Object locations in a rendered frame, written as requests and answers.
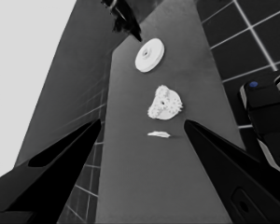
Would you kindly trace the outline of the large thick white disc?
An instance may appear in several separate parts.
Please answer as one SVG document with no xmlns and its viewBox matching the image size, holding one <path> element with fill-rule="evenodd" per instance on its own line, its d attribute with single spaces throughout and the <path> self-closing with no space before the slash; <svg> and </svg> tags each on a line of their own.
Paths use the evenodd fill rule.
<svg viewBox="0 0 280 224">
<path fill-rule="evenodd" d="M 165 47 L 159 38 L 152 38 L 138 50 L 134 60 L 137 70 L 147 73 L 154 69 L 161 61 Z"/>
</svg>

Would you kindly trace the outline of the dark robot body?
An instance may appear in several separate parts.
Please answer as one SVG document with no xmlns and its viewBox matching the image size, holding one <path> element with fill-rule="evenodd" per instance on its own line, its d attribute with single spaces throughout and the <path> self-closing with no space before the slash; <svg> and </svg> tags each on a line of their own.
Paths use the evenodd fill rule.
<svg viewBox="0 0 280 224">
<path fill-rule="evenodd" d="M 248 80 L 238 95 L 265 159 L 280 172 L 280 70 Z"/>
</svg>

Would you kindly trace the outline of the white round carrier with pins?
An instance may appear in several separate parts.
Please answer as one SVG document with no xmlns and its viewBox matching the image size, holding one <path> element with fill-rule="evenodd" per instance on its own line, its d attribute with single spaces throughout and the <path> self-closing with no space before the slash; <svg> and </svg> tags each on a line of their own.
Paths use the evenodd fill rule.
<svg viewBox="0 0 280 224">
<path fill-rule="evenodd" d="M 170 110 L 169 110 L 169 101 L 171 98 L 180 98 L 180 96 L 177 94 L 176 91 L 173 91 L 173 90 L 170 90 L 169 91 L 169 95 L 167 97 L 163 97 L 163 98 L 167 98 L 168 100 L 168 106 L 167 107 L 161 107 L 161 112 L 160 114 L 155 118 L 155 119 L 161 119 L 161 120 L 169 120 L 169 119 L 172 119 L 174 116 L 176 116 L 178 113 L 172 113 Z M 151 106 L 158 106 L 157 105 L 157 99 L 160 98 L 160 97 L 154 97 L 153 99 L 153 102 L 151 104 Z"/>
</svg>

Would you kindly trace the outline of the small white T-shaped piece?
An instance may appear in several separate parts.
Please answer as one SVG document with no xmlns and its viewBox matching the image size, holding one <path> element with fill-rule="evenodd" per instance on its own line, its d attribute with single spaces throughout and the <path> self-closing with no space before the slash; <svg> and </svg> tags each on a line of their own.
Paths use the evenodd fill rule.
<svg viewBox="0 0 280 224">
<path fill-rule="evenodd" d="M 167 132 L 159 132 L 159 131 L 154 131 L 154 132 L 148 133 L 147 135 L 148 136 L 158 136 L 161 138 L 169 138 L 171 136 Z"/>
</svg>

